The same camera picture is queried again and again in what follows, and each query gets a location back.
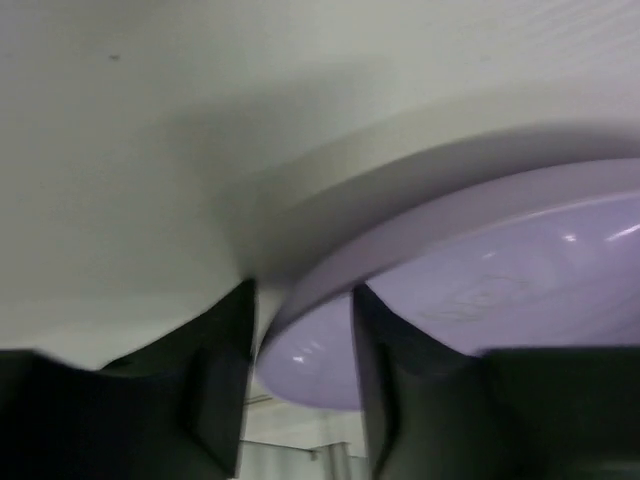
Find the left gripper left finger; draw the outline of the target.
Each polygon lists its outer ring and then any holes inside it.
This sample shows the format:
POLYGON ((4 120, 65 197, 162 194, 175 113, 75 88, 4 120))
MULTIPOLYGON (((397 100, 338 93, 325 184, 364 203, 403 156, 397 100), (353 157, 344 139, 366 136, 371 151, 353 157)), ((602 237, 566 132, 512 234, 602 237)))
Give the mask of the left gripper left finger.
POLYGON ((256 283, 99 370, 1 354, 5 479, 231 479, 252 365, 256 283))

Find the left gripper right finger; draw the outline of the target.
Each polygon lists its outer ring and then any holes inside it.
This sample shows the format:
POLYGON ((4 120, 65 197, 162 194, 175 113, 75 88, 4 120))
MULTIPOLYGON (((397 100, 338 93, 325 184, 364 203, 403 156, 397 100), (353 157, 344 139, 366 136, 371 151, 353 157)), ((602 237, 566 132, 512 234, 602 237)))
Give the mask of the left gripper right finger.
POLYGON ((375 479, 635 479, 635 347, 493 349, 467 356, 367 286, 353 344, 375 479))

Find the purple plate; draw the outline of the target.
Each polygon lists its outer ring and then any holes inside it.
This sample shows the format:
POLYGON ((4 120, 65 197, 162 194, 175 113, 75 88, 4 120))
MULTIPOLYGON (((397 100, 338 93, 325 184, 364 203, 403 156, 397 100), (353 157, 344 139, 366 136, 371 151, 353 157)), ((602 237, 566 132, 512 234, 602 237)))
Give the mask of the purple plate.
POLYGON ((274 315, 256 374, 309 407, 360 406, 351 291, 464 354, 639 341, 639 163, 599 160, 476 185, 344 244, 274 315))

